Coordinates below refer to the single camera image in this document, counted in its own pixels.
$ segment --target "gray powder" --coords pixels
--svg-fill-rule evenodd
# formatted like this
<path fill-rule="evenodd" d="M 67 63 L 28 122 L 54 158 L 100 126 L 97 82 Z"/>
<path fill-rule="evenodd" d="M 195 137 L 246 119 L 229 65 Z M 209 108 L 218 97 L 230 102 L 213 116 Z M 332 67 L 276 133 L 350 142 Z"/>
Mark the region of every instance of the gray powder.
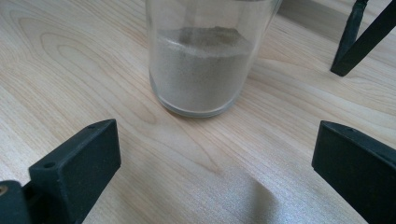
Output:
<path fill-rule="evenodd" d="M 159 31 L 155 44 L 154 90 L 166 105 L 192 113 L 210 113 L 232 102 L 253 49 L 235 29 L 221 27 Z"/>

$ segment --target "metal screw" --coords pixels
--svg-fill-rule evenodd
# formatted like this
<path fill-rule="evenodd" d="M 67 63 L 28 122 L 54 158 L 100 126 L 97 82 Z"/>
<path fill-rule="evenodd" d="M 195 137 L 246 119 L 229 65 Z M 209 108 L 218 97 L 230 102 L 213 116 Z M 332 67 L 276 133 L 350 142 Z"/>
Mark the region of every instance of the metal screw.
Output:
<path fill-rule="evenodd" d="M 0 196 L 5 194 L 8 190 L 8 187 L 6 185 L 0 185 Z"/>

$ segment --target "black plastic piece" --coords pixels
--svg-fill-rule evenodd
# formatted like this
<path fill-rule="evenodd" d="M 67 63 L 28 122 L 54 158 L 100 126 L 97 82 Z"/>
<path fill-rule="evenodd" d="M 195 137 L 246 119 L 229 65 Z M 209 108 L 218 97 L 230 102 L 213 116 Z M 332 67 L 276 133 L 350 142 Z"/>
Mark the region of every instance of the black plastic piece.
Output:
<path fill-rule="evenodd" d="M 32 165 L 32 180 L 23 188 L 15 184 L 18 182 L 0 182 L 8 189 L 0 195 L 0 211 L 12 204 L 12 211 L 28 214 L 21 222 L 25 224 L 82 223 L 119 168 L 116 121 L 94 123 Z M 24 218 L 10 212 L 0 216 L 2 224 Z"/>
<path fill-rule="evenodd" d="M 312 166 L 369 223 L 396 223 L 396 150 L 322 121 Z"/>
<path fill-rule="evenodd" d="M 0 223 L 31 223 L 21 184 L 8 180 L 0 182 Z"/>
<path fill-rule="evenodd" d="M 331 68 L 340 77 L 346 76 L 396 26 L 396 0 L 392 0 L 356 40 L 367 2 L 357 0 L 346 22 Z"/>

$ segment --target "glass jar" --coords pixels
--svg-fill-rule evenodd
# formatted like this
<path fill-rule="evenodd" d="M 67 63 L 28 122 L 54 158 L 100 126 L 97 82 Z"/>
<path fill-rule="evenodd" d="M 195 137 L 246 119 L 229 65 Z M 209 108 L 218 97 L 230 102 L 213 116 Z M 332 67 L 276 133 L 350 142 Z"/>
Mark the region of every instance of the glass jar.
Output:
<path fill-rule="evenodd" d="M 146 0 L 149 78 L 159 101 L 187 117 L 230 107 L 281 0 Z"/>

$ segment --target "wood grain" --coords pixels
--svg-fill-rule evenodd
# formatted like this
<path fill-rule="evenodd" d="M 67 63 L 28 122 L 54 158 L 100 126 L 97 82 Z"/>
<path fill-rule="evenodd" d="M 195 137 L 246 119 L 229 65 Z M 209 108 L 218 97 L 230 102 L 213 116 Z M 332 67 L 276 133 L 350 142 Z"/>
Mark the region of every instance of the wood grain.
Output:
<path fill-rule="evenodd" d="M 396 147 L 395 31 L 329 71 L 353 2 L 284 0 L 236 104 L 185 119 L 149 85 L 144 1 L 0 0 L 0 179 L 115 118 L 122 166 L 84 223 L 364 223 L 310 165 L 323 119 Z"/>

